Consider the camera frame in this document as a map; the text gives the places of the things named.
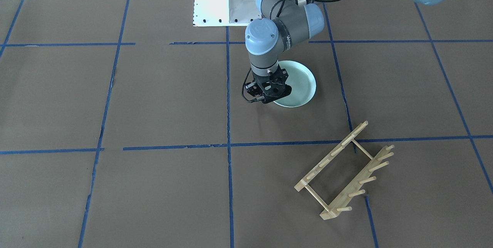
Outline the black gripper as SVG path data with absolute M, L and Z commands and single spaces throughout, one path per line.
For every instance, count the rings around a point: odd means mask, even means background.
M 259 76 L 255 73 L 252 76 L 252 82 L 245 83 L 245 90 L 254 97 L 254 99 L 245 99 L 248 103 L 268 104 L 291 94 L 291 86 L 286 83 L 288 78 L 286 69 L 277 69 L 268 76 Z

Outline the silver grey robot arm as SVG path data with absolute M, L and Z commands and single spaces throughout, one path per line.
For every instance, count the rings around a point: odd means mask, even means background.
M 252 96 L 248 103 L 268 104 L 291 94 L 288 72 L 279 66 L 279 55 L 322 32 L 325 17 L 318 4 L 338 1 L 341 0 L 255 0 L 261 17 L 245 29 L 252 81 L 243 82 L 241 93 Z M 444 0 L 413 1 L 432 6 Z

